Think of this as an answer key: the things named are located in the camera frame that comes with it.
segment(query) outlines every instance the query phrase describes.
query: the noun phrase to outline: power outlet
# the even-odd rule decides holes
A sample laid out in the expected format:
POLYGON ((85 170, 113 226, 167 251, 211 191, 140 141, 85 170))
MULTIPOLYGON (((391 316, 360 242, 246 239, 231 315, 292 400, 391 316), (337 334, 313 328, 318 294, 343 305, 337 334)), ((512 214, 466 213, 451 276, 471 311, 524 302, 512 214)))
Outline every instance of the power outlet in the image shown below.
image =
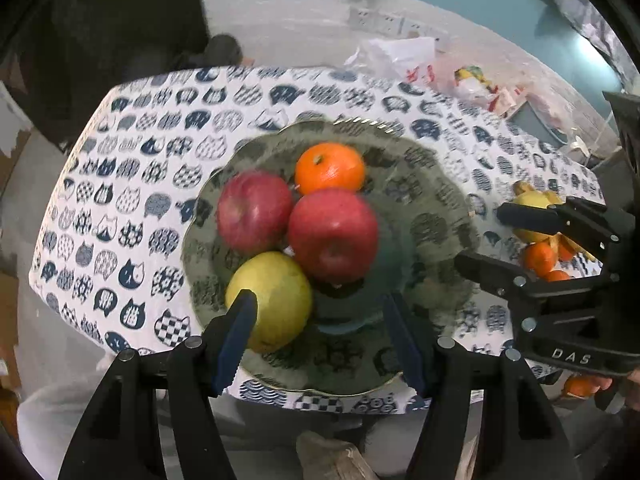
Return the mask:
POLYGON ((380 13, 376 19, 376 32, 392 38, 399 38, 402 22, 404 22, 402 16, 380 13))
POLYGON ((436 27, 431 27, 423 22, 405 18, 402 20, 402 29, 399 33, 401 38, 416 38, 418 36, 429 36, 436 40, 436 50, 446 52, 449 49, 451 38, 449 33, 436 27))
POLYGON ((349 19, 347 24, 355 30, 376 31, 377 14, 362 7, 349 7, 349 19))

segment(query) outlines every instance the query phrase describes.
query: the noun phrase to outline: plate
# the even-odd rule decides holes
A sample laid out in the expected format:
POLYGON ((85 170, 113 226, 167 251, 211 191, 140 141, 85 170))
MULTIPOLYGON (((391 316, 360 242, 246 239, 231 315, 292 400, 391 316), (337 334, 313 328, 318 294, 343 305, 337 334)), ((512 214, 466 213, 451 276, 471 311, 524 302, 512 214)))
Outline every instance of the plate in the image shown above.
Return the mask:
POLYGON ((296 161, 319 142, 348 144, 366 164, 361 194, 378 218, 376 260, 360 282, 339 288, 312 282, 312 318, 291 344, 271 354, 245 351, 241 367, 271 388, 331 396, 375 390, 400 372, 382 321, 381 293, 400 290, 416 315, 428 314, 445 326, 471 295, 472 283, 453 266, 453 257, 477 248, 479 240, 464 195, 446 177, 433 150, 394 133, 379 121, 361 119, 295 123, 240 143, 200 191, 182 262, 204 328, 225 313, 226 286, 246 260, 217 235, 215 215, 198 215, 215 210, 226 182, 259 168, 279 174, 294 190, 296 161))

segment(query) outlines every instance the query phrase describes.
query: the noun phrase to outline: orange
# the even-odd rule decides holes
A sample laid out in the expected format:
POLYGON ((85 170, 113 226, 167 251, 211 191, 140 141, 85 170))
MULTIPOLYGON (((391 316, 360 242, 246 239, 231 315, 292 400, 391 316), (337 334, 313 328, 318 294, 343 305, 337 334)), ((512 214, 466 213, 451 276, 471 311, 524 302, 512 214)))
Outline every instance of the orange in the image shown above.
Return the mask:
POLYGON ((546 242, 531 244, 524 249, 524 266, 533 270, 539 278, 550 273, 557 262, 558 255, 546 242))
POLYGON ((569 397, 588 399, 597 392, 598 389, 598 386, 591 381, 590 377, 573 376, 566 380, 562 387, 562 392, 569 397))
POLYGON ((360 154, 338 142, 316 144, 296 163, 296 185, 303 195, 329 187, 358 191, 364 176, 364 161, 360 154))
POLYGON ((560 282, 561 280, 570 280, 569 276, 564 270, 552 270, 542 277, 546 282, 560 282))
POLYGON ((570 262, 575 256, 575 250, 569 244, 560 240, 558 243, 558 260, 561 262, 570 262))

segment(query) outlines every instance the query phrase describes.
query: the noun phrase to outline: apple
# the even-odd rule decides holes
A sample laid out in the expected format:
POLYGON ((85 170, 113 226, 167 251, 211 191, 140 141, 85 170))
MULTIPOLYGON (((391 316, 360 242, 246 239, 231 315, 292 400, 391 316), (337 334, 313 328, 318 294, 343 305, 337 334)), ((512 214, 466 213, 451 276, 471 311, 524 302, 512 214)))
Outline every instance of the apple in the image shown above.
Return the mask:
POLYGON ((353 191, 321 189, 294 206, 287 238, 307 274, 340 285, 369 271, 378 250, 378 221, 353 191))
POLYGON ((289 187, 279 176, 243 171, 222 190, 218 233, 230 248, 247 256, 273 249, 286 232, 292 208, 289 187))

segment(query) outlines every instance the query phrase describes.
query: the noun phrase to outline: tablecloth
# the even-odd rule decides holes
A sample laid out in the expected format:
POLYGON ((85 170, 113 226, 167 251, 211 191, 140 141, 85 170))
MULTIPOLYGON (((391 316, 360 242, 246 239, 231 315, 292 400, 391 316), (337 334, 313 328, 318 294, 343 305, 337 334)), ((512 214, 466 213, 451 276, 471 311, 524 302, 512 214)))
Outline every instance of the tablecloth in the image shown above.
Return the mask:
MULTIPOLYGON (((200 333, 180 250, 190 221, 211 214, 196 207, 209 175, 249 138, 296 120, 345 116, 383 120, 395 135, 438 153, 467 196, 481 253, 518 257, 521 243, 495 217, 516 180, 602 202, 590 170, 500 117, 430 89, 328 68, 184 70, 117 86, 103 99, 47 206, 31 287, 113 352, 164 351, 200 333)), ((574 276, 599 272, 581 256, 564 268, 574 276)), ((499 354, 511 343, 505 302, 480 290, 452 323, 469 350, 499 354)), ((534 365, 536 374, 546 371, 534 365)), ((275 390, 239 369, 228 392, 329 412, 402 413, 428 405, 401 378, 366 396, 331 398, 275 390)))

